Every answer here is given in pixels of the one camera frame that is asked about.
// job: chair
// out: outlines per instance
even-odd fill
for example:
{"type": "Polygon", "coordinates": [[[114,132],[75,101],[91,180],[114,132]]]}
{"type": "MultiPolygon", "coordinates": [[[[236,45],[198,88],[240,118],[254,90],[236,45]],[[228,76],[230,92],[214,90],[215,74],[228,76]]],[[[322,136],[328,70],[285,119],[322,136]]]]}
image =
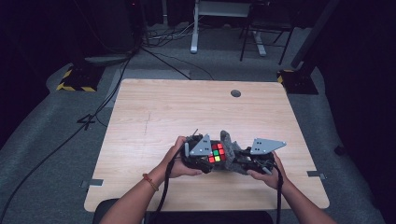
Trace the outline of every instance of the chair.
{"type": "Polygon", "coordinates": [[[266,45],[263,43],[256,43],[257,45],[263,44],[265,46],[282,47],[283,52],[280,57],[279,65],[282,64],[283,57],[285,56],[286,49],[289,45],[291,35],[294,30],[292,23],[292,16],[297,15],[297,12],[292,12],[286,7],[280,0],[256,0],[251,3],[249,13],[247,15],[247,24],[242,29],[239,38],[244,35],[244,44],[242,47],[241,57],[239,61],[242,62],[245,52],[245,46],[248,39],[248,33],[253,32],[265,32],[265,33],[276,33],[279,34],[273,44],[266,45]],[[275,45],[276,41],[284,32],[289,32],[288,39],[285,45],[275,45]]]}

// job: forearm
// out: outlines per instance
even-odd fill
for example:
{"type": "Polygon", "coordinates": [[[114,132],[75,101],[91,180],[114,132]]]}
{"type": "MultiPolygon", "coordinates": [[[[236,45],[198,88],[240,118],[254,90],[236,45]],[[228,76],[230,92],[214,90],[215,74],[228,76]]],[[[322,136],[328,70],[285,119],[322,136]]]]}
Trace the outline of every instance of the forearm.
{"type": "Polygon", "coordinates": [[[285,180],[282,194],[300,223],[336,223],[303,195],[289,180],[285,180]]]}
{"type": "MultiPolygon", "coordinates": [[[[148,176],[159,187],[165,178],[165,168],[157,166],[148,176]]],[[[108,210],[101,223],[140,223],[155,192],[142,178],[108,210]]]]}

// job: table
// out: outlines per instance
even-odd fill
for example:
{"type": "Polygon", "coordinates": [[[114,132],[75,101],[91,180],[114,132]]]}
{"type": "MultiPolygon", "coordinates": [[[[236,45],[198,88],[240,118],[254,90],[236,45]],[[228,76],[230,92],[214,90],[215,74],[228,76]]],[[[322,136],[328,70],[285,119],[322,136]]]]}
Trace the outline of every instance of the table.
{"type": "MultiPolygon", "coordinates": [[[[289,100],[279,83],[124,79],[120,85],[85,209],[121,197],[163,158],[177,136],[198,133],[219,140],[225,130],[241,148],[254,138],[285,141],[276,151],[291,181],[317,206],[329,206],[289,100]],[[232,90],[241,92],[231,96],[232,90]]],[[[150,205],[154,211],[163,185],[150,205]]],[[[289,205],[282,199],[282,208],[289,205]]],[[[276,209],[276,190],[248,175],[227,171],[170,179],[163,211],[276,209]]]]}
{"type": "MultiPolygon", "coordinates": [[[[212,2],[195,0],[194,8],[194,29],[191,39],[191,53],[198,52],[198,23],[199,16],[227,16],[227,17],[247,17],[250,3],[235,3],[235,2],[212,2]]],[[[257,49],[261,56],[266,56],[264,45],[260,32],[253,32],[254,40],[257,44],[257,49]]]]}

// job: hand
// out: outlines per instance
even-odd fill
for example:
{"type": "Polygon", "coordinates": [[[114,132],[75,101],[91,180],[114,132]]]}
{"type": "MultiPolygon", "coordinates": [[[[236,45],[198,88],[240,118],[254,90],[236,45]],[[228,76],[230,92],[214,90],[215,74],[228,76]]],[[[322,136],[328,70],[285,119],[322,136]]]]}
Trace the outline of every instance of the hand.
{"type": "MultiPolygon", "coordinates": [[[[280,158],[276,155],[276,153],[273,151],[274,154],[274,158],[275,158],[275,162],[277,167],[280,170],[280,173],[283,176],[283,182],[286,183],[288,180],[288,178],[286,177],[286,173],[285,170],[283,169],[283,165],[282,162],[280,161],[280,158]]],[[[262,175],[258,172],[252,171],[252,170],[248,170],[247,174],[251,175],[253,178],[257,179],[257,180],[262,180],[264,181],[264,183],[266,185],[268,185],[268,187],[273,188],[273,189],[277,189],[277,181],[278,181],[278,172],[277,169],[273,169],[272,170],[272,175],[262,175]]]]}
{"type": "MultiPolygon", "coordinates": [[[[168,165],[169,161],[172,160],[174,155],[177,153],[177,151],[185,142],[186,142],[186,137],[183,136],[178,137],[175,142],[175,145],[169,149],[169,151],[166,153],[165,157],[163,158],[159,166],[163,166],[164,169],[166,170],[166,166],[168,165]]],[[[201,170],[194,170],[185,166],[181,161],[180,155],[178,154],[177,157],[175,158],[175,164],[172,168],[170,177],[176,178],[181,175],[201,175],[202,173],[203,172],[201,170]]]]}

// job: desk leg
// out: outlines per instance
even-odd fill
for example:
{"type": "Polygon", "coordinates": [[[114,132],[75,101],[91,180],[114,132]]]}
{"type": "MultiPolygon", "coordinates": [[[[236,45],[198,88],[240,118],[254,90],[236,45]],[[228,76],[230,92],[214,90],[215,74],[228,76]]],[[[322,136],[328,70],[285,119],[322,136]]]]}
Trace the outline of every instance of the desk leg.
{"type": "Polygon", "coordinates": [[[198,51],[198,15],[199,15],[199,0],[195,0],[195,9],[194,9],[194,30],[192,33],[192,41],[191,41],[191,53],[197,53],[198,51]]]}
{"type": "Polygon", "coordinates": [[[256,41],[257,49],[259,50],[260,56],[266,56],[267,52],[265,51],[264,45],[262,44],[262,38],[260,37],[261,32],[253,31],[254,41],[256,41]]]}

